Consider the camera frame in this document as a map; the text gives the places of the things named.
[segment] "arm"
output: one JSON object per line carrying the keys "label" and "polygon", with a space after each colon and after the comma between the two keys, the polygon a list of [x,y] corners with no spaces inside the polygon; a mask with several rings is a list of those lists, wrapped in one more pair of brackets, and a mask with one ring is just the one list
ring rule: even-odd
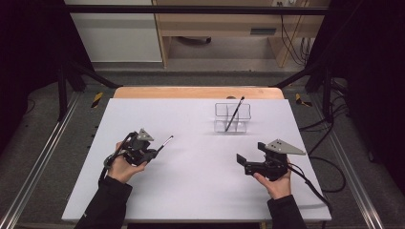
{"label": "arm", "polygon": [[301,213],[292,195],[283,198],[272,198],[267,202],[273,219],[273,229],[305,229]]}
{"label": "arm", "polygon": [[98,190],[75,229],[119,229],[125,219],[126,202],[132,187],[126,182],[144,170],[146,162],[131,166],[123,156],[118,156],[108,176],[98,185]]}
{"label": "arm", "polygon": [[271,196],[267,206],[273,220],[273,229],[307,228],[291,194],[291,170],[275,181],[270,181],[258,173],[253,176],[266,187]]}

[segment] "white tabletop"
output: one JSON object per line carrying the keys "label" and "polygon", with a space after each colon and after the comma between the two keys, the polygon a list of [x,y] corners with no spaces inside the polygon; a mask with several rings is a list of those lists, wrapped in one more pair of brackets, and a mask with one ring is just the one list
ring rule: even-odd
{"label": "white tabletop", "polygon": [[[247,132],[225,135],[214,132],[215,104],[226,99],[110,99],[93,145],[80,172],[62,219],[78,221],[97,189],[103,160],[116,143],[144,128],[159,146],[174,138],[136,174],[127,202],[127,221],[209,222],[264,221],[271,219],[266,189],[244,167],[236,154],[263,162],[257,149],[282,139],[305,150],[289,103],[285,99],[245,99],[251,106]],[[320,192],[308,156],[288,155]],[[327,206],[295,174],[292,193],[305,220],[330,220]]]}

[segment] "floor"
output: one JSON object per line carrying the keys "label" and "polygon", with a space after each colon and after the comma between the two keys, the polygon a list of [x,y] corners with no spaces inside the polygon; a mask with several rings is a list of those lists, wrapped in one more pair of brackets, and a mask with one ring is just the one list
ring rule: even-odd
{"label": "floor", "polygon": [[[289,60],[279,68],[269,52],[265,38],[213,38],[211,43],[175,39],[166,68],[161,63],[95,63],[99,74],[118,84],[127,85],[199,85],[199,86],[271,86],[300,71],[303,66]],[[0,159],[0,214],[13,216],[11,227],[1,228],[73,228],[61,220],[69,194],[75,186],[97,125],[114,94],[90,77],[84,76],[87,89],[74,93],[69,89],[72,112],[58,123],[57,85],[51,84],[30,95],[30,108]],[[299,127],[322,119],[321,90],[307,94],[307,77],[283,89]],[[96,108],[95,95],[103,92]],[[297,103],[296,95],[305,103]],[[367,148],[350,120],[345,100],[332,93],[336,112],[330,129],[322,123],[302,132],[307,151],[325,158],[343,171],[347,185],[340,192],[325,192],[333,206],[332,221],[326,228],[405,228],[405,198],[394,186],[384,166],[369,162]],[[343,183],[335,167],[319,159],[312,166],[321,187],[336,190]],[[321,228],[309,223],[309,228]]]}

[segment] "metal bracket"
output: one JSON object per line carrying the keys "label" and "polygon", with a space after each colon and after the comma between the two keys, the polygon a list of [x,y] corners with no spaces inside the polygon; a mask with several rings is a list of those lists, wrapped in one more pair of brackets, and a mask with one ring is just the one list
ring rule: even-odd
{"label": "metal bracket", "polygon": [[302,151],[295,146],[292,146],[281,139],[276,139],[265,146],[266,149],[279,153],[289,155],[305,155],[306,152]]}

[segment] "pen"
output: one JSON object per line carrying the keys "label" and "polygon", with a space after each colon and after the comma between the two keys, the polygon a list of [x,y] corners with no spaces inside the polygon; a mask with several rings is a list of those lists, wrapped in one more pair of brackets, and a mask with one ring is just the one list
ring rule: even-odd
{"label": "pen", "polygon": [[242,104],[242,102],[244,101],[244,99],[245,99],[245,97],[244,97],[244,96],[242,96],[241,100],[239,101],[238,106],[236,107],[235,112],[233,113],[233,116],[230,118],[230,121],[229,121],[229,123],[228,123],[228,125],[227,125],[227,127],[226,127],[226,129],[225,129],[225,131],[226,131],[226,132],[227,132],[227,130],[229,129],[230,124],[232,123],[233,118],[235,118],[235,115],[236,115],[236,113],[238,112],[239,107],[241,106],[241,104]]}
{"label": "pen", "polygon": [[173,136],[171,135],[161,146],[160,148],[158,148],[158,152],[160,152],[161,149],[163,149],[163,147],[173,138]]}

